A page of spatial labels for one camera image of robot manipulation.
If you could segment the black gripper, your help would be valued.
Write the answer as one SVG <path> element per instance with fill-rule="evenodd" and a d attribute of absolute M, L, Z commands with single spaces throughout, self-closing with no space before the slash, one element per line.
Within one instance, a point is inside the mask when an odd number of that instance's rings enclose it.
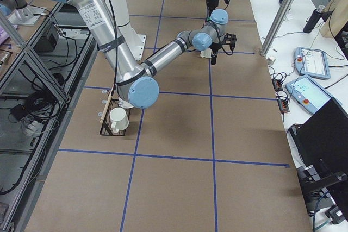
<path fill-rule="evenodd" d="M 218 7 L 219 0 L 207 0 L 208 16 L 211 16 L 212 12 Z"/>
<path fill-rule="evenodd" d="M 213 42 L 210 46 L 210 49 L 212 50 L 212 54 L 211 54 L 211 65 L 215 65 L 216 64 L 216 60 L 218 57 L 218 52 L 221 48 L 221 43 L 220 42 Z"/>

